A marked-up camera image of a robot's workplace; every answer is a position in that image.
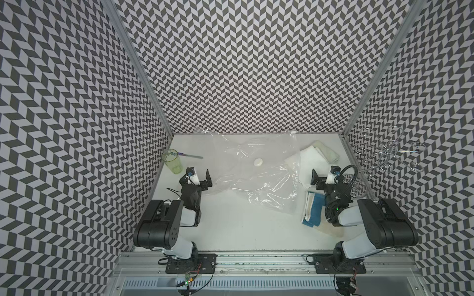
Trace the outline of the blue and cream towel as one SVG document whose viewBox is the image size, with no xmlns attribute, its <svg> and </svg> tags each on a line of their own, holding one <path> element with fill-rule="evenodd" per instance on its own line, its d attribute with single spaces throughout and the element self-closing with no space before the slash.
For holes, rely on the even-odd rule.
<svg viewBox="0 0 474 296">
<path fill-rule="evenodd" d="M 319 227 L 322 224 L 322 212 L 325 207 L 325 196 L 318 192 L 307 191 L 301 223 L 308 227 Z"/>
</svg>

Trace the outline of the clear plastic vacuum bag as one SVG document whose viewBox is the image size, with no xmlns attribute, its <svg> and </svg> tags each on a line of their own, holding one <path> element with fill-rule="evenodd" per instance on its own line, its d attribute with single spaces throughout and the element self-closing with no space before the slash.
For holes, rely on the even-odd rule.
<svg viewBox="0 0 474 296">
<path fill-rule="evenodd" d="M 299 187 L 298 169 L 285 160 L 300 152 L 297 131 L 257 134 L 237 141 L 226 134 L 202 129 L 208 137 L 212 155 L 206 162 L 214 193 L 233 193 L 249 204 L 291 214 L 296 208 Z M 253 162 L 262 158 L 259 167 Z"/>
</svg>

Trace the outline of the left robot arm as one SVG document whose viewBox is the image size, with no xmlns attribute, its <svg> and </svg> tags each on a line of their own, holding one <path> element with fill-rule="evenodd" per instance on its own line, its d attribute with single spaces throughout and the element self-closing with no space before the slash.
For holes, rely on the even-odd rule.
<svg viewBox="0 0 474 296">
<path fill-rule="evenodd" d="M 201 221 L 202 193 L 213 186 L 210 172 L 199 180 L 195 167 L 188 167 L 180 178 L 181 190 L 176 200 L 152 200 L 133 234 L 133 243 L 151 251 L 160 250 L 178 261 L 197 262 L 194 242 L 180 237 L 182 228 L 196 228 Z"/>
</svg>

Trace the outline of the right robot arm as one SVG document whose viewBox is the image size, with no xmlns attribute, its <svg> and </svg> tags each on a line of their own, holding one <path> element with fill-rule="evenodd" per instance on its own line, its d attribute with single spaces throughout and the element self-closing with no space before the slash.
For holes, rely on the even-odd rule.
<svg viewBox="0 0 474 296">
<path fill-rule="evenodd" d="M 332 166 L 326 177 L 312 170 L 310 185 L 317 192 L 308 192 L 303 222 L 318 227 L 326 222 L 335 228 L 362 225 L 364 232 L 351 240 L 341 241 L 324 259 L 334 264 L 362 260 L 388 249 L 418 244 L 415 226 L 393 199 L 371 201 L 361 199 L 353 205 L 351 190 L 358 177 L 354 165 Z"/>
</svg>

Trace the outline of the white folded towel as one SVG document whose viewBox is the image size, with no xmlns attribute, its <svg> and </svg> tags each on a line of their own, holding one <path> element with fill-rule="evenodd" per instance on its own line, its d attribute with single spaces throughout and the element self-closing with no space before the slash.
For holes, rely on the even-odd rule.
<svg viewBox="0 0 474 296">
<path fill-rule="evenodd" d="M 322 151 L 313 146 L 287 158 L 285 163 L 292 169 L 298 169 L 299 182 L 305 189 L 312 186 L 312 170 L 318 176 L 327 176 L 330 171 L 330 165 Z"/>
</svg>

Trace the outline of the pale green folded cloth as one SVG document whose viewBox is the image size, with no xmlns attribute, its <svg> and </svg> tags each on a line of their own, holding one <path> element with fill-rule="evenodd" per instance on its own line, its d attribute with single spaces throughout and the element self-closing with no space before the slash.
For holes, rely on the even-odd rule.
<svg viewBox="0 0 474 296">
<path fill-rule="evenodd" d="M 312 146 L 318 149 L 329 164 L 338 164 L 339 155 L 330 147 L 323 144 L 321 141 L 315 141 Z"/>
</svg>

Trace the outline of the white vacuum bag valve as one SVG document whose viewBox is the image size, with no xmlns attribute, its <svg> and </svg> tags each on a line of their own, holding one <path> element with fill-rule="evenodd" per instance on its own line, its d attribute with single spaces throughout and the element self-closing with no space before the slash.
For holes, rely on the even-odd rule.
<svg viewBox="0 0 474 296">
<path fill-rule="evenodd" d="M 264 163 L 264 161 L 263 161 L 262 158 L 257 158 L 253 162 L 254 166 L 256 166 L 256 167 L 260 167 L 263 163 Z"/>
</svg>

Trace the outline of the purple toothbrush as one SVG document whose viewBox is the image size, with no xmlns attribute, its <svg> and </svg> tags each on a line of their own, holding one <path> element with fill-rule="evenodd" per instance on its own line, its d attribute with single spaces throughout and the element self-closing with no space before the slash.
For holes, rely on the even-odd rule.
<svg viewBox="0 0 474 296">
<path fill-rule="evenodd" d="M 181 156 L 181 157 L 189 157 L 189 158 L 193 158 L 193 159 L 204 159 L 203 156 L 200 156 L 200 155 L 192 155 L 192 154 L 185 154 L 183 152 L 178 152 L 178 155 Z"/>
</svg>

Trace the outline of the green plastic cup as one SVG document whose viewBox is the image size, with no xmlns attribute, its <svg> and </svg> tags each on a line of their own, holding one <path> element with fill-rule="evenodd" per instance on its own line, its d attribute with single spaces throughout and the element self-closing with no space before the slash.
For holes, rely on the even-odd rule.
<svg viewBox="0 0 474 296">
<path fill-rule="evenodd" d="M 174 174 L 180 174 L 183 170 L 179 153 L 175 149 L 169 149 L 161 154 L 161 159 L 166 167 Z"/>
</svg>

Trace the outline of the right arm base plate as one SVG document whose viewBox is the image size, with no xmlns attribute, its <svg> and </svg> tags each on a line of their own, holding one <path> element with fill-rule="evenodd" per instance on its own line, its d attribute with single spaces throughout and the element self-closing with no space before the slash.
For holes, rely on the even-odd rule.
<svg viewBox="0 0 474 296">
<path fill-rule="evenodd" d="M 312 254 L 313 265 L 317 274 L 341 275 L 341 274 L 366 274 L 364 261 L 362 259 L 347 259 L 344 256 L 337 258 L 330 254 Z"/>
</svg>

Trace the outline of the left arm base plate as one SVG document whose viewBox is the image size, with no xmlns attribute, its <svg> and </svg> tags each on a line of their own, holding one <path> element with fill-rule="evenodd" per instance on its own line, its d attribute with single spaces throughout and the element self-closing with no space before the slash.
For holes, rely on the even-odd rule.
<svg viewBox="0 0 474 296">
<path fill-rule="evenodd" d="M 199 273 L 210 275 L 216 270 L 217 254 L 197 254 L 192 259 L 170 259 L 166 264 L 166 274 Z"/>
</svg>

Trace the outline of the aluminium frame rail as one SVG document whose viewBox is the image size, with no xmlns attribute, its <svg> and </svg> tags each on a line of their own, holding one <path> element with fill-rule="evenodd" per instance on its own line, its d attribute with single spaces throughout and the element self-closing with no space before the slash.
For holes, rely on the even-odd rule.
<svg viewBox="0 0 474 296">
<path fill-rule="evenodd" d="M 315 276 L 320 263 L 313 262 L 314 254 L 327 251 L 205 251 L 199 274 L 214 270 L 216 276 Z M 126 252 L 118 257 L 113 277 L 166 276 L 167 259 L 160 252 Z M 381 252 L 356 262 L 365 273 L 356 276 L 420 277 L 422 272 L 408 252 Z"/>
</svg>

